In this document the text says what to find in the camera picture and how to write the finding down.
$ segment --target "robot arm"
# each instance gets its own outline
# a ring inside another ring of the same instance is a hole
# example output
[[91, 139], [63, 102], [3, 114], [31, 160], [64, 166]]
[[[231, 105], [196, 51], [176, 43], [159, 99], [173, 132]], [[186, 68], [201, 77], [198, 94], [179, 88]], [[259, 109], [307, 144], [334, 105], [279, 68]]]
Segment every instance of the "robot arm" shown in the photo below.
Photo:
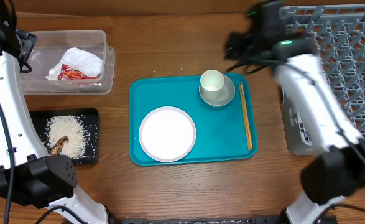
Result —
[[[16, 29], [14, 10], [12, 16], [9, 15], [4, 1], [0, 0], [0, 107], [14, 148], [10, 156], [0, 117], [0, 197], [7, 198], [11, 185], [10, 200], [19, 205], [47, 209], [61, 205], [84, 222], [111, 223], [114, 217], [106, 207], [92, 200], [77, 185], [77, 175], [71, 160], [67, 156], [50, 157], [35, 132], [19, 84], [20, 73], [28, 72], [21, 68], [26, 65], [31, 70], [26, 61], [34, 44], [35, 37]], [[12, 167], [10, 157], [15, 162]], [[68, 177], [68, 172], [75, 175], [74, 179]], [[13, 185], [9, 178], [11, 175], [16, 179]], [[68, 212], [56, 212], [72, 223], [79, 223]]]
[[226, 58], [239, 60], [230, 69], [271, 66], [275, 81], [309, 128], [316, 159], [303, 169], [301, 196], [281, 213], [280, 222], [310, 224], [331, 204], [365, 187], [365, 140], [333, 96], [321, 58], [312, 55], [311, 40], [285, 30], [279, 19], [281, 7], [282, 1], [267, 1], [249, 10], [251, 28], [230, 34]]

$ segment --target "uncooked rice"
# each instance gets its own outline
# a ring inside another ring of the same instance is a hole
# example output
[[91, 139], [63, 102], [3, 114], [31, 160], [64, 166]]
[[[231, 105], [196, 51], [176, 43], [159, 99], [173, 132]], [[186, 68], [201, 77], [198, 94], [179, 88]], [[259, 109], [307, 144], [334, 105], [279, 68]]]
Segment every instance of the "uncooked rice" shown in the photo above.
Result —
[[47, 136], [49, 137], [48, 147], [53, 147], [57, 141], [67, 136], [69, 142], [62, 148], [61, 155], [67, 155], [71, 159], [84, 157], [87, 130], [83, 122], [76, 116], [57, 116], [47, 121]]

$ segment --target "gray dish rack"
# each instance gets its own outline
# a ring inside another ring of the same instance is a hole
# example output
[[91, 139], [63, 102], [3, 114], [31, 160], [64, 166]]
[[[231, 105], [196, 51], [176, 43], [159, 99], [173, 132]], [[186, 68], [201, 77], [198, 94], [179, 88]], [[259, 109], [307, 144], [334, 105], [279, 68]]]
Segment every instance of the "gray dish rack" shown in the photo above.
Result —
[[[280, 16], [289, 32], [304, 31], [313, 38], [325, 78], [365, 138], [365, 4], [283, 7]], [[310, 155], [312, 144], [305, 122], [282, 91], [287, 147], [293, 154]]]

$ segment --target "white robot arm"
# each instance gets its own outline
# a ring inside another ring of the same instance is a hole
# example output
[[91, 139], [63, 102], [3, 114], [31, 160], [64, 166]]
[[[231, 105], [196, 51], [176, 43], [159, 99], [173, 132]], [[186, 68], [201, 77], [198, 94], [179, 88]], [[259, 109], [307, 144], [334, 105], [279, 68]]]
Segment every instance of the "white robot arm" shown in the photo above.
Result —
[[[311, 81], [303, 77], [301, 73], [285, 65], [276, 68], [274, 78], [288, 91], [295, 107], [300, 110], [300, 114], [306, 122], [305, 125], [310, 130], [315, 154], [327, 153], [331, 146], [340, 149], [349, 147], [339, 134], [339, 129], [335, 126], [325, 103], [329, 103], [332, 107], [332, 113], [338, 119], [337, 122], [344, 129], [349, 141], [358, 144], [358, 139], [363, 136], [352, 125], [333, 96], [323, 76], [321, 59], [311, 54], [303, 54], [289, 58], [287, 63], [301, 69], [310, 78], [316, 80], [327, 97], [327, 102], [325, 102]], [[339, 196], [331, 198], [326, 204], [318, 205], [307, 197], [305, 191], [302, 191], [300, 198], [287, 208], [287, 217], [294, 224], [312, 223], [331, 204], [339, 203], [343, 199], [343, 196]]]
[[0, 197], [7, 198], [4, 222], [8, 222], [13, 201], [37, 208], [61, 206], [56, 212], [72, 223], [80, 223], [72, 213], [84, 223], [114, 223], [113, 214], [77, 185], [77, 174], [74, 179], [67, 177], [64, 168], [75, 172], [71, 160], [67, 156], [50, 157], [35, 132], [19, 84], [35, 37], [16, 29], [12, 2], [11, 6], [9, 15], [0, 0]]

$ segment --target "teal tray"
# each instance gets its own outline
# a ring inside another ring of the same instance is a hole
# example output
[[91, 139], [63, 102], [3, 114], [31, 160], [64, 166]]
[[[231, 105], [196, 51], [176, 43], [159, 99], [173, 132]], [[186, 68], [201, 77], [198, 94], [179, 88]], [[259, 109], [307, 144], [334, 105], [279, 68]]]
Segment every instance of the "teal tray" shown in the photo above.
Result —
[[[248, 159], [258, 148], [249, 84], [240, 74], [226, 74], [235, 84], [235, 96], [220, 108], [208, 106], [199, 95], [200, 76], [148, 78], [134, 82], [129, 90], [130, 157], [138, 165], [188, 164]], [[252, 146], [248, 149], [239, 83], [243, 81]], [[187, 156], [175, 162], [158, 162], [141, 148], [139, 126], [145, 116], [162, 106], [174, 106], [187, 112], [196, 126], [196, 142]]]

